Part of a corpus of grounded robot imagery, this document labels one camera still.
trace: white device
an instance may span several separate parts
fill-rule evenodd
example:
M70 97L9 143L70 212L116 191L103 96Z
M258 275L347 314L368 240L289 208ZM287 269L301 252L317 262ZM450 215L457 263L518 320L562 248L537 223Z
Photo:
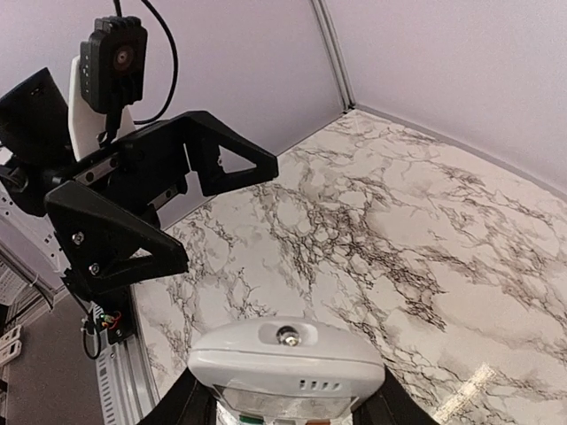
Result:
M3 367L17 358L21 353L21 341L14 341L0 350L0 367Z
M269 421L328 421L384 383L379 352L350 332L292 317L223 326L193 346L188 367L231 412Z
M10 332L6 332L2 338L0 338L0 350L4 347L11 345L19 340L21 337L21 325L16 326Z

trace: white wall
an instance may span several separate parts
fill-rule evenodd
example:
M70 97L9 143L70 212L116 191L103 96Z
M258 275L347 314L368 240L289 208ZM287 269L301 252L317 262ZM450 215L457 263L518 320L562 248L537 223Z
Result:
M567 193L567 3L328 3L357 103Z
M167 117L208 110L274 153L289 148L341 112L337 89L308 0L153 0L175 35L177 91ZM138 0L123 0L149 30L144 100L132 108L146 119L162 106L171 53L157 21ZM113 14L112 0L2 0L0 94L48 66L68 91L69 66L94 19ZM171 223L202 200L198 187L164 208Z

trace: marble surface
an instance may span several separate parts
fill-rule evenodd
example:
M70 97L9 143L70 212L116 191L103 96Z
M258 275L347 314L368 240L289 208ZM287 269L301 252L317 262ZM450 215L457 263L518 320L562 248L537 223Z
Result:
M286 314L366 338L439 423L567 423L566 203L364 112L280 166L169 230L187 274L136 285L161 395L207 330Z

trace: camera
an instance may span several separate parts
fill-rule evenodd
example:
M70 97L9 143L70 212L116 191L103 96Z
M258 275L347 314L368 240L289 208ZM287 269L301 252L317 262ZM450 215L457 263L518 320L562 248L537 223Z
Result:
M119 113L142 99L148 32L139 18L95 20L81 43L81 96L93 111Z

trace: bolt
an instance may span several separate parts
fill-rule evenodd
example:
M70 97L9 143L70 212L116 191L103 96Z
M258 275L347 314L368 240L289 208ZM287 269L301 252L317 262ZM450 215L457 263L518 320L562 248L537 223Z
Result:
M77 232L72 237L75 245L79 246L85 240L85 235L82 232Z
M119 64L125 64L128 61L129 54L127 50L121 50L118 52L118 57L116 58L116 62Z
M284 326L277 331L277 342L288 347L295 347L301 343L299 332L291 326Z
M93 263L89 266L89 271L93 276L96 276L100 273L100 266L98 265L98 263Z

